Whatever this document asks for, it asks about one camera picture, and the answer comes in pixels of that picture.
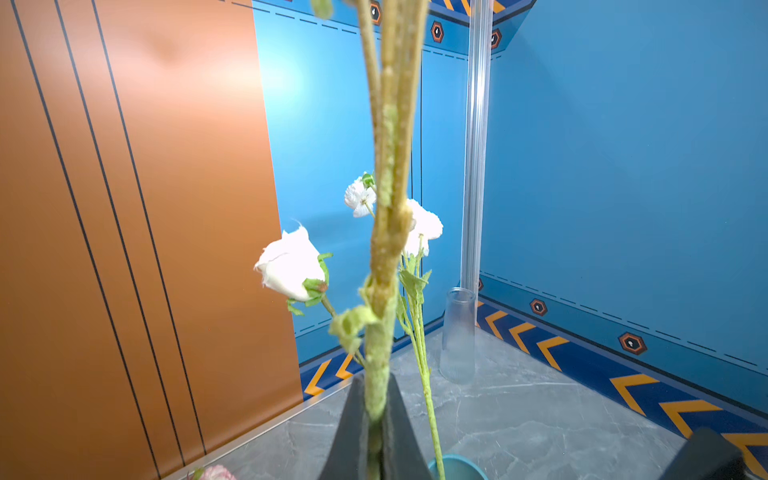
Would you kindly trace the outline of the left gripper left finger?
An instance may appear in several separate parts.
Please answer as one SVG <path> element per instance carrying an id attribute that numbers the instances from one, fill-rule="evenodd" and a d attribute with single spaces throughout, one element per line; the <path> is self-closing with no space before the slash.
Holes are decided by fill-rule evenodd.
<path id="1" fill-rule="evenodd" d="M 355 377 L 349 387 L 325 465 L 319 480 L 367 478 L 369 418 L 364 400 L 364 379 Z"/>

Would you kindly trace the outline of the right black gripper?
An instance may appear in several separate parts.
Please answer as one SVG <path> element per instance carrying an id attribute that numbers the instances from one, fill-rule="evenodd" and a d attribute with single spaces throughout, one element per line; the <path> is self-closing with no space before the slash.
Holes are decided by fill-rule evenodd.
<path id="1" fill-rule="evenodd" d="M 696 430 L 660 480 L 745 480 L 741 450 L 709 428 Z"/>

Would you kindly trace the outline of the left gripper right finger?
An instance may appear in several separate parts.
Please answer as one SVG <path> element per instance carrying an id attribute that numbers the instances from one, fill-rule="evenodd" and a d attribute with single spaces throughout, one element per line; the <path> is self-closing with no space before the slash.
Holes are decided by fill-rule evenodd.
<path id="1" fill-rule="evenodd" d="M 431 480 L 396 377 L 391 374 L 382 417 L 382 479 Z"/>

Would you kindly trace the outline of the teal ceramic vase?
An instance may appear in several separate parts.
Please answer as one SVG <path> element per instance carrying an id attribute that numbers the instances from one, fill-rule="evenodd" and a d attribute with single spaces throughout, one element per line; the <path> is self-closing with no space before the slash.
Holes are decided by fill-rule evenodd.
<path id="1" fill-rule="evenodd" d="M 476 464 L 461 455 L 444 454 L 442 465 L 443 476 L 439 473 L 436 460 L 432 460 L 428 464 L 428 469 L 434 479 L 488 480 L 488 476 Z"/>

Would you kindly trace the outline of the pink carnation flower stem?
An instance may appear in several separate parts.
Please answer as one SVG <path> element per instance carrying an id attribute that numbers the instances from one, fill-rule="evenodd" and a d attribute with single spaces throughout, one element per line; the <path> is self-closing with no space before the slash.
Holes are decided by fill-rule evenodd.
<path id="1" fill-rule="evenodd" d="M 236 480 L 236 477 L 224 466 L 214 465 L 195 469 L 189 480 Z"/>

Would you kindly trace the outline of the white rose stem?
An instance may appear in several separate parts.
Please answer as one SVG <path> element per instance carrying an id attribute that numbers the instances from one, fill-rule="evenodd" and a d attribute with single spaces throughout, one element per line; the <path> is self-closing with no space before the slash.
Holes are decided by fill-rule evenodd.
<path id="1" fill-rule="evenodd" d="M 336 314 L 362 303 L 354 280 L 341 271 L 331 253 L 322 253 L 307 228 L 298 225 L 264 247 L 254 272 L 262 286 L 285 302 L 291 315 L 301 366 L 337 349 L 328 333 Z"/>

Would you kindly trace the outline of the white ranunculus flower stem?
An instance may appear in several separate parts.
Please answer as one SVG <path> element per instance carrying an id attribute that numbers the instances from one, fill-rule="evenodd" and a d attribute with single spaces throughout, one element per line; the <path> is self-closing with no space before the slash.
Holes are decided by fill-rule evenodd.
<path id="1" fill-rule="evenodd" d="M 431 369 L 427 360 L 423 316 L 424 289 L 430 274 L 421 272 L 422 259 L 429 254 L 428 242 L 442 235 L 443 225 L 436 214 L 424 209 L 417 201 L 410 199 L 407 204 L 412 212 L 412 223 L 398 264 L 397 273 L 401 292 L 397 297 L 396 319 L 414 348 L 431 429 L 437 477 L 444 479 L 446 473 L 432 398 Z"/>

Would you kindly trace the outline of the orange poppy flower stem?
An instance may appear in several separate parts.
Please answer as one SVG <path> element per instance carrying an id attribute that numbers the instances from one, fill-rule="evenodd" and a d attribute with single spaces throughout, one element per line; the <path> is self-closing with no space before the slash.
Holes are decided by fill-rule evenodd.
<path id="1" fill-rule="evenodd" d="M 414 115 L 428 4 L 386 1 L 382 25 L 374 26 L 371 4 L 356 1 L 373 125 L 377 207 L 370 241 L 370 272 L 360 290 L 363 303 L 333 320 L 351 327 L 347 343 L 361 353 L 364 400 L 369 418 L 367 478 L 382 479 L 382 417 L 394 343 L 398 264 L 412 223 L 408 181 Z"/>

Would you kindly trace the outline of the clear glass vase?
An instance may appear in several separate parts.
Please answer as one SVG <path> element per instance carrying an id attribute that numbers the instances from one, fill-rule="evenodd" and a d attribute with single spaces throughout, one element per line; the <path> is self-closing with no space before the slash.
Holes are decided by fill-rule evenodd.
<path id="1" fill-rule="evenodd" d="M 470 384 L 475 375 L 476 295 L 465 288 L 447 294 L 439 370 L 455 384 Z"/>

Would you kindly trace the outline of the right aluminium corner post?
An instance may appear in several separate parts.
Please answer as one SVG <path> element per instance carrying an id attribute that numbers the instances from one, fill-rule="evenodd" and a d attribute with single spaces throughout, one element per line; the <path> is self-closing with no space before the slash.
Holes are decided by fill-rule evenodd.
<path id="1" fill-rule="evenodd" d="M 460 286 L 477 294 L 481 263 L 493 3 L 473 1 L 469 22 Z"/>

